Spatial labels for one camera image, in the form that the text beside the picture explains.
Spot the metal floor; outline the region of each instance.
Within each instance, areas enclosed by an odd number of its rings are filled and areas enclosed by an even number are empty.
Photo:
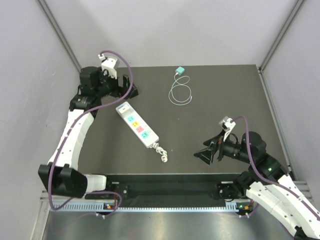
[[[42,240],[291,240],[280,223],[260,207],[248,218],[225,212],[119,212],[103,220],[82,213],[50,213]]]

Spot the black table surface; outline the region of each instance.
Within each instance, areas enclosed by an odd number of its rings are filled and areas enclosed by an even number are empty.
[[[194,157],[204,148],[203,142],[220,133],[218,122],[228,116],[244,115],[249,130],[258,132],[267,144],[267,152],[286,166],[285,156],[255,65],[186,66],[190,76],[192,101],[176,106],[168,99],[174,82],[175,66],[134,67],[134,83],[139,96],[129,103],[159,136],[160,146],[168,152],[163,163],[154,149],[146,148],[115,108],[99,110],[87,132],[81,149],[78,169],[84,174],[201,174],[241,173],[248,164],[224,157],[208,166]],[[118,75],[128,74],[125,68]],[[183,100],[189,92],[174,90]],[[106,97],[103,103],[114,101]],[[241,139],[243,120],[232,131]]]

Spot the teal plug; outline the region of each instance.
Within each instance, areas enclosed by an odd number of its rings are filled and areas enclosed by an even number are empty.
[[[185,69],[180,66],[175,70],[175,73],[178,74],[179,76],[181,76],[181,74],[183,74],[185,72]]]

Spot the metal frame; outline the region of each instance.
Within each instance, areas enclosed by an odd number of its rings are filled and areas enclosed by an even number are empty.
[[[281,41],[283,40],[284,36],[286,35],[288,29],[290,28],[290,26],[292,25],[294,19],[296,18],[298,12],[301,10],[301,8],[303,7],[305,3],[305,0],[297,0],[289,14],[289,16],[287,17],[287,19],[285,20],[280,32],[278,33],[277,37],[275,38],[274,42],[272,43],[268,53],[266,54],[265,58],[262,61],[261,66],[259,67],[259,70],[261,73],[264,72],[264,70],[266,69],[270,59],[272,58],[272,56],[274,55],[275,51],[277,50],[277,48],[279,47]]]
[[[261,83],[263,86],[263,90],[264,90],[264,93],[265,93],[265,96],[266,96],[266,99],[267,99],[267,102],[268,102],[268,105],[269,105],[269,108],[271,111],[271,115],[272,115],[272,118],[274,121],[274,125],[275,125],[276,131],[279,136],[279,140],[280,140],[280,143],[282,146],[285,160],[287,162],[289,171],[291,171],[293,173],[295,179],[297,179],[297,175],[295,174],[295,167],[293,165],[292,156],[291,156],[289,148],[288,148],[288,144],[286,141],[286,137],[285,137],[283,128],[282,128],[281,123],[279,121],[279,117],[278,117],[276,107],[275,107],[274,101],[273,101],[271,93],[270,93],[268,81],[266,80],[266,77],[264,75],[264,71],[265,71],[266,67],[268,66],[268,63],[270,62],[271,58],[275,54],[276,50],[278,49],[279,45],[281,44],[282,40],[284,39],[284,36],[288,32],[288,29],[293,24],[293,21],[296,18],[298,12],[302,9],[305,2],[306,2],[305,0],[297,0],[295,2],[293,8],[290,11],[289,16],[285,20],[283,26],[281,27],[280,32],[278,33],[277,37],[273,41],[273,43],[268,51],[268,53],[266,54],[265,58],[263,59],[261,66],[257,68],[260,79],[261,79]]]
[[[38,215],[36,217],[30,240],[42,240],[49,217],[49,201],[40,201]]]
[[[78,59],[76,58],[76,55],[74,54],[73,50],[71,49],[70,44],[68,43],[64,33],[60,29],[59,24],[57,23],[54,15],[52,14],[47,2],[45,0],[36,0],[36,2],[38,3],[40,9],[43,11],[43,13],[44,13],[45,17],[47,18],[49,24],[53,28],[54,33],[58,37],[61,45],[63,46],[66,54],[70,58],[72,64],[75,67],[75,69],[80,73],[81,65],[80,65]]]

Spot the white power strip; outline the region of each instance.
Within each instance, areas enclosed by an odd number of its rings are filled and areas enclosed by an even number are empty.
[[[117,106],[115,110],[146,148],[155,149],[157,153],[162,155],[161,160],[164,163],[168,161],[167,152],[162,147],[159,147],[159,143],[157,143],[159,141],[158,135],[127,101]]]

